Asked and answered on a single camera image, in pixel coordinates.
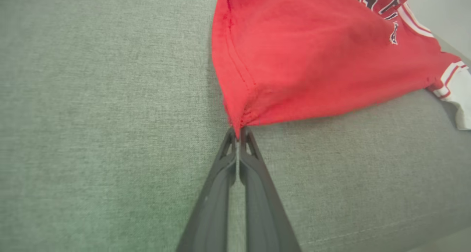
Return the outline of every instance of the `fabric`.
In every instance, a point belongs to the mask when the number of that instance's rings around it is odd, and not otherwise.
[[[212,56],[231,124],[333,116],[430,87],[460,104],[466,129],[469,93],[447,86],[460,73],[471,88],[467,66],[406,1],[218,0]]]
[[[0,251],[175,251],[227,131],[216,1],[0,0]],[[450,123],[417,91],[253,131],[303,251],[396,252],[471,226]]]

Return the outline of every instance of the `gray upholstery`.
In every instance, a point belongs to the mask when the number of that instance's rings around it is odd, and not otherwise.
[[[0,251],[173,251],[227,128],[216,0],[0,0]],[[422,90],[253,128],[304,251],[471,225],[471,134]],[[244,251],[244,187],[229,250]]]

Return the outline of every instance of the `jersey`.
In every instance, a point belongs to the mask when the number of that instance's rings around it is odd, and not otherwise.
[[[236,133],[428,88],[471,129],[471,75],[407,0],[218,0],[212,58]]]

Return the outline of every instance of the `white sleeve trim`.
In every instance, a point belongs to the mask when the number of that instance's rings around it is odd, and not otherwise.
[[[445,89],[436,90],[434,93],[441,100],[453,103],[458,108],[456,113],[458,129],[471,130],[471,74],[462,62],[452,65],[454,66],[452,70],[458,68],[455,73],[443,75],[442,82]]]
[[[430,29],[427,29],[425,26],[420,24],[417,19],[415,18],[412,11],[410,11],[407,4],[402,5],[397,9],[397,13],[401,16],[402,20],[409,26],[413,31],[417,32],[418,34],[433,38],[433,34],[430,32]]]

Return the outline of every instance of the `white wall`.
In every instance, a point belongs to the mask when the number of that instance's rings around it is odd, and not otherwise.
[[[471,0],[409,0],[408,3],[420,23],[471,58]]]

